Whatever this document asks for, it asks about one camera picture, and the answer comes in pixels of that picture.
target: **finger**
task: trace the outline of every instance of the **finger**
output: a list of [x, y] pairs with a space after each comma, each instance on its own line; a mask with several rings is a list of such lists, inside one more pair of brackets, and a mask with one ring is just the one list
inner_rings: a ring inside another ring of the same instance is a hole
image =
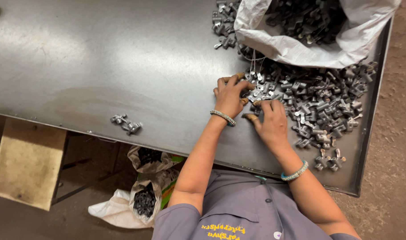
[[278, 101], [279, 103], [280, 103], [280, 114], [281, 115], [283, 115], [284, 116], [284, 118], [285, 118], [285, 109], [284, 109], [284, 105], [280, 102], [280, 101]]
[[228, 81], [229, 81], [230, 78], [231, 78], [231, 77], [223, 77], [224, 82], [225, 82], [225, 83], [228, 83]]
[[247, 82], [247, 87], [246, 87], [246, 89], [252, 91], [252, 90], [255, 89], [255, 85], [253, 85], [253, 84]]
[[283, 114], [285, 114], [284, 112], [284, 106], [283, 104], [281, 104], [280, 101], [278, 100], [273, 100], [271, 101], [271, 107], [272, 107], [272, 111], [274, 112], [275, 115], [281, 115], [283, 112]]
[[244, 80], [244, 81], [239, 82], [237, 85], [235, 85], [235, 87], [241, 92], [248, 86], [248, 84], [249, 84], [249, 82]]
[[262, 108], [263, 114], [265, 116], [272, 113], [272, 109], [271, 109], [271, 106], [269, 105], [269, 101], [261, 101], [260, 107]]
[[244, 106], [249, 102], [249, 99], [247, 97], [243, 97], [242, 99], [240, 99], [240, 103]]
[[260, 107], [260, 103], [261, 103], [261, 101], [256, 100], [256, 101], [253, 102], [253, 106]]
[[218, 90], [221, 92], [225, 88], [225, 81], [224, 78], [218, 79]]
[[218, 88], [214, 88], [213, 92], [215, 93], [215, 96], [218, 97], [219, 94], [219, 89]]
[[262, 128], [262, 124], [259, 121], [259, 117], [257, 117], [256, 115], [247, 113], [247, 114], [243, 114], [242, 117], [252, 121], [257, 132], [259, 132], [259, 130]]
[[228, 80], [228, 83], [227, 83], [227, 86], [234, 86], [235, 85], [235, 83], [237, 83], [237, 80], [238, 80], [238, 76], [237, 75], [234, 75], [234, 76], [232, 76], [229, 80]]
[[237, 73], [236, 75], [238, 76], [238, 79], [239, 79], [239, 80], [244, 77], [244, 73]]

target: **steel tabletop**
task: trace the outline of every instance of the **steel tabletop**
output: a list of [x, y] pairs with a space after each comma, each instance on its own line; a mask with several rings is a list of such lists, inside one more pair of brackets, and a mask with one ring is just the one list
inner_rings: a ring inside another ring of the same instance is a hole
[[[216, 80], [250, 65], [236, 50], [213, 49], [213, 10], [213, 0], [0, 0], [0, 114], [188, 155], [215, 105]], [[382, 60], [387, 36], [371, 59]], [[374, 113], [380, 80], [363, 98], [365, 112]], [[127, 136], [109, 121], [118, 113], [142, 129]], [[340, 171], [311, 167], [328, 188], [359, 193], [372, 117], [361, 121], [338, 141], [347, 157]], [[223, 132], [216, 162], [278, 177], [281, 168], [252, 125], [236, 122]], [[291, 130], [289, 141], [297, 140]], [[311, 164], [318, 156], [298, 154]]]

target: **plastic bag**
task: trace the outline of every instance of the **plastic bag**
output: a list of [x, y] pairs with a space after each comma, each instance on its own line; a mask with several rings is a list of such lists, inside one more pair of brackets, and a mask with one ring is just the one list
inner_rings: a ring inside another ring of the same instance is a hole
[[[156, 216], [168, 203], [178, 176], [179, 172], [174, 169], [160, 171], [156, 174], [139, 174], [138, 180], [130, 192], [117, 189], [109, 201], [89, 206], [88, 212], [92, 216], [121, 228], [154, 227]], [[149, 183], [152, 183], [156, 203], [152, 215], [147, 217], [144, 214], [139, 215], [133, 205], [135, 194]]]
[[138, 151], [141, 147], [132, 145], [131, 149], [127, 153], [127, 157], [132, 161], [133, 167], [140, 173], [156, 173], [165, 169], [169, 169], [172, 166], [184, 161], [184, 157], [176, 156], [167, 152], [162, 152], [160, 161], [154, 161], [141, 165]]
[[242, 0], [234, 29], [240, 43], [274, 61], [303, 67], [344, 68], [369, 54], [400, 0], [339, 0], [348, 20], [336, 43], [306, 46], [288, 36], [276, 36], [265, 24], [271, 0]]

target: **blue bangle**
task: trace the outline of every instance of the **blue bangle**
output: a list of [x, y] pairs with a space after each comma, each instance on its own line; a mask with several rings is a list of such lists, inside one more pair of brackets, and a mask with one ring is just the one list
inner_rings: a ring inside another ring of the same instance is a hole
[[227, 126], [235, 127], [235, 122], [234, 122], [234, 120], [232, 120], [231, 117], [228, 117], [227, 115], [223, 114], [222, 112], [219, 112], [216, 110], [211, 110], [210, 115], [213, 115], [213, 114], [218, 115], [218, 116], [224, 118], [225, 120], [227, 120], [227, 122], [228, 122]]
[[305, 170], [307, 170], [307, 168], [308, 168], [308, 162], [307, 162], [307, 161], [304, 161], [304, 160], [302, 160], [302, 162], [303, 162], [303, 166], [301, 167], [301, 169], [299, 169], [298, 171], [296, 171], [296, 172], [293, 173], [292, 175], [290, 175], [290, 176], [285, 176], [285, 175], [284, 175], [284, 172], [282, 172], [282, 173], [281, 173], [281, 180], [283, 180], [283, 181], [291, 181], [291, 180], [293, 180], [293, 179], [298, 178], [300, 175], [302, 175], [303, 172], [305, 172]]

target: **worker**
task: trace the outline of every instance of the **worker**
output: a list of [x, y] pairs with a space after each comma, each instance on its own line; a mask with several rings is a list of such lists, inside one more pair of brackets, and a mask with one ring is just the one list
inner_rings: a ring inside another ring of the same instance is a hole
[[212, 170], [222, 130], [242, 110], [234, 75], [214, 89], [212, 116], [185, 162], [168, 207], [156, 217], [153, 240], [357, 240], [328, 192], [307, 170], [287, 140], [287, 119], [278, 100], [262, 101], [256, 132], [283, 169], [283, 181], [247, 172]]

